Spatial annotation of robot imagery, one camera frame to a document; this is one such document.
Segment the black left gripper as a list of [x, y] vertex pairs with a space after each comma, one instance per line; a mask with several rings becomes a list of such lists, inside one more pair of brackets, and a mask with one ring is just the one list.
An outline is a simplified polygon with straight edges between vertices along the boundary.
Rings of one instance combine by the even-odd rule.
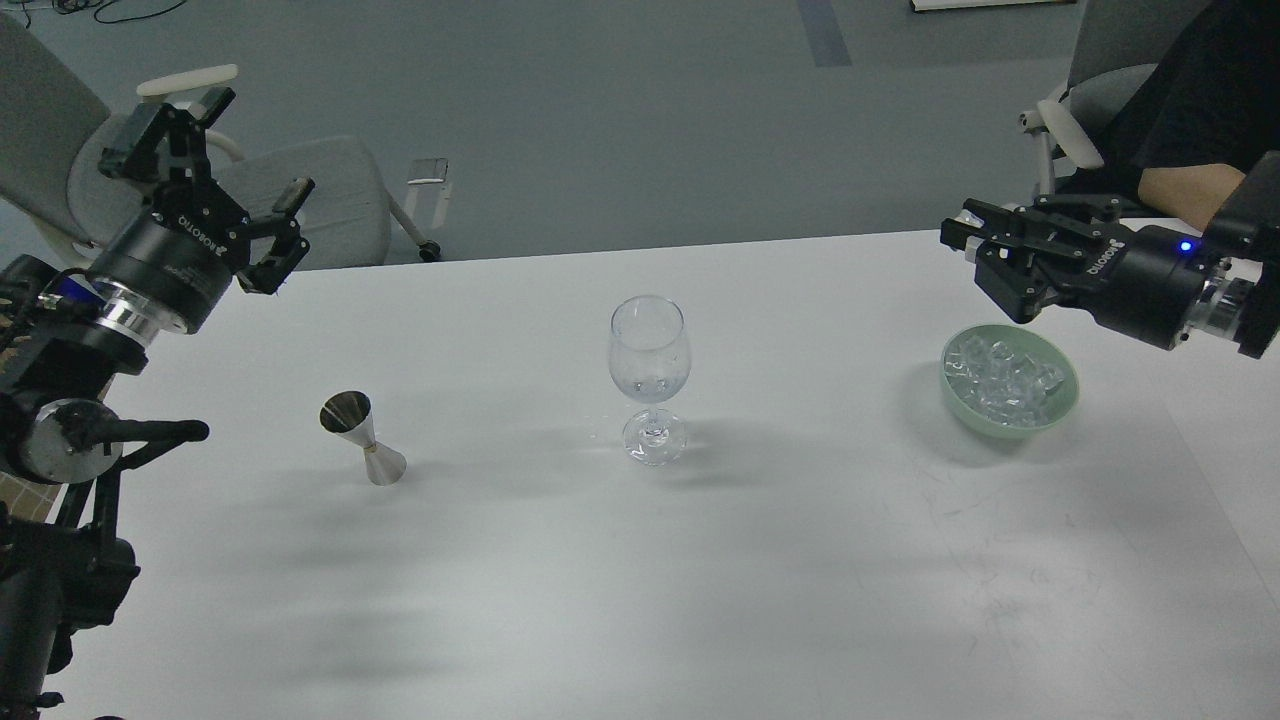
[[[141, 102], [97, 163], [131, 190], [124, 214], [136, 218], [93, 260], [90, 278], [159, 304], [183, 334], [200, 331], [234, 272], [246, 293], [273, 295], [310, 250], [297, 214], [311, 178], [294, 178], [270, 213], [251, 218], [214, 179], [207, 132], [234, 99], [233, 88], [212, 87], [187, 109]], [[248, 259], [233, 249], [232, 231]]]

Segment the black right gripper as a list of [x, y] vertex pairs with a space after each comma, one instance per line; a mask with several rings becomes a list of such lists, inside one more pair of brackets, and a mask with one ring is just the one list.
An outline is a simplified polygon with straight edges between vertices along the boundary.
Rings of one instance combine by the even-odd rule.
[[975, 263], [975, 284], [1014, 323], [1046, 307], [1078, 309], [1096, 324], [1161, 350], [1187, 336], [1210, 275], [1199, 243], [1158, 225], [1116, 220], [1123, 199], [1041, 195], [1028, 205], [966, 200], [940, 242]]

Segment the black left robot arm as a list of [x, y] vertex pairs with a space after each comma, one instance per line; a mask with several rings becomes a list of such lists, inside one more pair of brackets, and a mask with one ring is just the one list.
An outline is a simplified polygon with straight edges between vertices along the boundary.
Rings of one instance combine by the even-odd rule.
[[212, 178], [206, 133], [234, 99], [209, 90], [193, 109], [142, 104], [99, 164], [154, 186], [134, 219], [86, 269], [23, 255], [3, 272], [3, 471], [67, 493], [54, 521], [3, 509], [3, 716], [37, 719], [70, 639], [108, 625], [140, 574], [116, 536], [122, 475], [209, 437], [197, 420], [128, 420], [104, 391], [138, 375], [156, 334], [197, 332], [232, 282], [274, 293], [308, 251], [293, 179], [251, 217]]

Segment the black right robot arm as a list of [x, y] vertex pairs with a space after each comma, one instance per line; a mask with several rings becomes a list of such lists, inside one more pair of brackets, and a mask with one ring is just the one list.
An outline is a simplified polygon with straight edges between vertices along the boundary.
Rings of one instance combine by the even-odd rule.
[[1116, 196], [1047, 195], [1010, 209], [970, 199], [940, 240], [1015, 323], [1070, 307], [1157, 348], [1202, 331], [1261, 357], [1279, 324], [1277, 173], [1265, 154], [1199, 236], [1129, 228]]

